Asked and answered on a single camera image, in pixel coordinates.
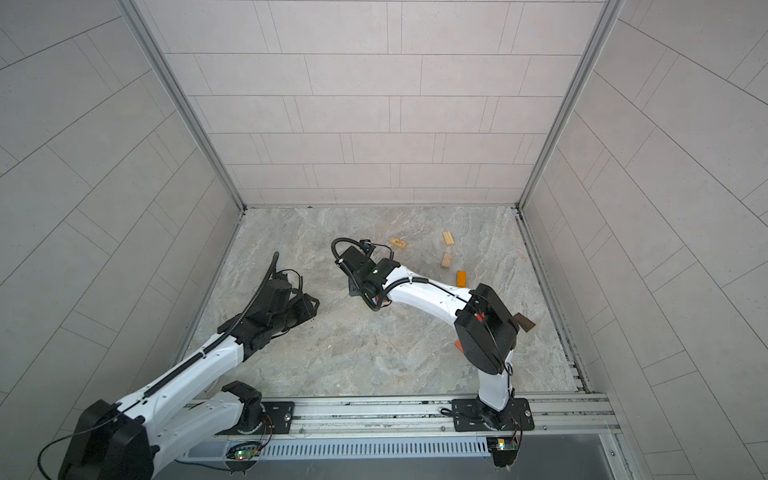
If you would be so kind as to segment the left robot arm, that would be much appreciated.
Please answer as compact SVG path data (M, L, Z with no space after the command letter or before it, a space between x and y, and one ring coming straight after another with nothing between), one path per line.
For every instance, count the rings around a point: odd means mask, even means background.
M260 392L226 384L202 404L192 401L274 337L314 318L320 303L292 286L283 271L268 274L240 314L158 379L115 403L98 400L80 416L61 479L151 479L211 436L262 424Z

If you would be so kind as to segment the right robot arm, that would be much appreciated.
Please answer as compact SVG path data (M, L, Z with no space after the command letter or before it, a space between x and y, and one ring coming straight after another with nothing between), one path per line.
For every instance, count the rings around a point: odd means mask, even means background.
M512 422L513 353L519 326L498 294L488 285L455 287L420 276L394 259L394 252L376 261L377 244L336 238L331 252L347 275L349 293L362 298L372 311L402 303L453 327L458 348L478 370L477 419L492 430Z

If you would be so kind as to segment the printed label wood block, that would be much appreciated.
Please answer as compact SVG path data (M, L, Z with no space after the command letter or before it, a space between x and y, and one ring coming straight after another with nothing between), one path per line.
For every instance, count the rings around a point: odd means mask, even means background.
M390 244L400 249L405 249L407 246L407 243L399 238L392 238Z

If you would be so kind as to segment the plain beige wood block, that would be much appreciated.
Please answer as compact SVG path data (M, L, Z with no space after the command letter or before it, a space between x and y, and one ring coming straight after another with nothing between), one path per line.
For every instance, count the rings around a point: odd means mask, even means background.
M453 255L451 253L445 252L442 256L440 266L444 269L450 269L453 263Z

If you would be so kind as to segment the dark brown wood block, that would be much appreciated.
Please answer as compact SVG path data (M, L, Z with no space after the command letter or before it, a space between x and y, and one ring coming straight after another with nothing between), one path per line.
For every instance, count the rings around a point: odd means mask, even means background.
M516 322L516 324L522 328L525 332L530 332L533 328L536 327L536 323L527 318L525 315L521 313L517 313L513 316L513 320Z

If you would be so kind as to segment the left controller board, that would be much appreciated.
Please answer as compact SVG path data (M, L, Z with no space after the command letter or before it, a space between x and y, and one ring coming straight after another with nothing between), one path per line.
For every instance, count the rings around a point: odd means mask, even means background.
M263 443L258 441L249 441L236 444L227 450L225 458L228 461L236 462L255 462L263 448Z

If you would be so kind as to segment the controller board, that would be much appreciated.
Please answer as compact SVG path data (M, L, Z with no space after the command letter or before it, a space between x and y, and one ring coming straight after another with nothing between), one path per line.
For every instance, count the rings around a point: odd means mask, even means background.
M258 441L249 441L236 444L227 450L225 458L228 461L236 462L255 462L263 448L263 443Z
M520 440L516 437L487 437L487 450L497 468L511 467L520 450Z

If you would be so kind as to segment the right controller board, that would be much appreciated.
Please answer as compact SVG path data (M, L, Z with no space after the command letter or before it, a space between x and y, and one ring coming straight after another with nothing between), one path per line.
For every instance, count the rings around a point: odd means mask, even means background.
M487 437L487 450L497 468L511 467L520 450L520 440L516 437Z

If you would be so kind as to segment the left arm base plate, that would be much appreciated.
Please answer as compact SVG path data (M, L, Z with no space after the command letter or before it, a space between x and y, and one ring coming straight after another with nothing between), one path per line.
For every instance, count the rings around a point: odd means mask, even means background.
M256 435L269 436L281 435L290 431L295 403L289 401L262 402L256 410L258 418L255 422L248 420L246 423L238 423L232 428L222 431L226 435Z

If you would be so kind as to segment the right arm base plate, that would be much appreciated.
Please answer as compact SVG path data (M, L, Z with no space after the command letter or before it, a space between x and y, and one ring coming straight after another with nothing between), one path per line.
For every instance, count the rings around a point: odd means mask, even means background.
M451 408L441 412L453 419L457 432L527 432L535 429L529 402L524 398L509 400L501 411L485 405L479 398L454 399Z

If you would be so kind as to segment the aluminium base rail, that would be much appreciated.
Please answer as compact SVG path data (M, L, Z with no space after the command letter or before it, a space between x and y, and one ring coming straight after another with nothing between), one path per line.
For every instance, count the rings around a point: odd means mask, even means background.
M290 431L269 436L226 435L238 423L255 422L256 410L247 412L244 404L231 393L219 393L207 400L190 400L169 411L167 419L159 416L168 399L160 394L144 398L142 393L119 400L119 407L131 417L141 416L152 440L181 437L181 423L192 419L196 425L208 424L216 436L259 441L320 438L415 438L476 435L478 437L521 437L529 434L603 434L617 433L619 422L604 395L535 394L527 398L535 424L532 431L457 432L450 416L454 399L473 399L467 395L398 397L301 397L274 398L267 401L295 403Z

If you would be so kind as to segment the aluminium left corner post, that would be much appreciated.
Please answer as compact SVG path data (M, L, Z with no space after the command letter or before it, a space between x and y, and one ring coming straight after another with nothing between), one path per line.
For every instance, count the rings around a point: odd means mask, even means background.
M215 148L207 133L204 131L202 123L192 108L192 104L182 91L178 80L172 72L170 64L163 55L163 52L161 51L158 43L153 38L147 23L137 8L136 3L130 0L116 0L115 4L125 19L128 28L132 32L143 53L147 57L147 60L155 71L159 82L165 89L171 101L174 103L183 123L189 130L192 138L195 140L204 157L208 160L218 177L223 182L226 190L228 191L235 205L238 207L239 211L244 213L247 210L245 203L239 195L239 192L236 189L230 175L227 173L220 156L215 151Z

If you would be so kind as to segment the aluminium corner post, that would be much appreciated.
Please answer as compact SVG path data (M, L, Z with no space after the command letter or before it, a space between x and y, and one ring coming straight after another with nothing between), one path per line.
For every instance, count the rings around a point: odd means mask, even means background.
M147 60L155 71L159 82L165 89L171 101L174 103L183 123L189 130L192 138L195 140L204 157L208 160L218 177L223 182L226 190L228 191L235 205L238 207L239 211L244 213L247 210L245 203L239 195L239 192L236 189L230 175L227 173L220 156L215 151L215 148L207 133L204 131L202 123L192 108L192 104L182 91L178 80L172 72L170 64L163 55L163 52L161 51L158 43L153 38L147 23L137 8L136 3L130 0L116 0L115 4L125 19L128 28L132 32L143 53L147 57Z
M534 191L543 177L547 163L553 155L557 142L578 102L579 96L587 83L589 75L594 69L601 50L610 35L611 29L617 21L623 4L624 1L621 0L608 0L605 2L553 125L546 136L542 150L534 164L531 176L529 177L521 198L517 203L518 211L522 212L531 202Z

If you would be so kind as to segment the aluminium right corner post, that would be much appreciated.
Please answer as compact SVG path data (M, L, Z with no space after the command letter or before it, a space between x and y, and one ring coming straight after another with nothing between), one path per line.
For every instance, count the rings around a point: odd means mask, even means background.
M623 4L624 1L621 0L608 0L605 2L553 125L546 136L542 150L534 164L531 176L529 177L521 198L517 203L518 211L522 212L531 202L534 191L543 177L547 163L553 155L557 142L578 102L579 96L587 83L589 75L594 69L601 50L610 35L611 29L617 21Z

